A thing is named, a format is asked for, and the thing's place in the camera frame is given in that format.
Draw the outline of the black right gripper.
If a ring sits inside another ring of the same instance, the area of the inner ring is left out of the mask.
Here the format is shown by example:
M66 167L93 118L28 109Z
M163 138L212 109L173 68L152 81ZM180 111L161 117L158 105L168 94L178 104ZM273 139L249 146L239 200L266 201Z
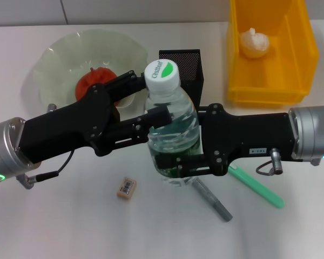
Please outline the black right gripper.
M198 108L198 118L204 154L157 155L158 169L172 171L167 177L223 176L234 160L270 156L274 148L282 161L294 161L295 138L287 113L237 116L221 104L210 104Z

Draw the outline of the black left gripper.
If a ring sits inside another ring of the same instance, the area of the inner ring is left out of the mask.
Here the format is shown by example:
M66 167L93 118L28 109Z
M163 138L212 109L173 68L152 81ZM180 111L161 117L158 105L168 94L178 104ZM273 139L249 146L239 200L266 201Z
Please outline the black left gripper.
M88 89L79 101L25 122L19 149L32 163L91 146L119 120L114 103L146 88L133 70Z

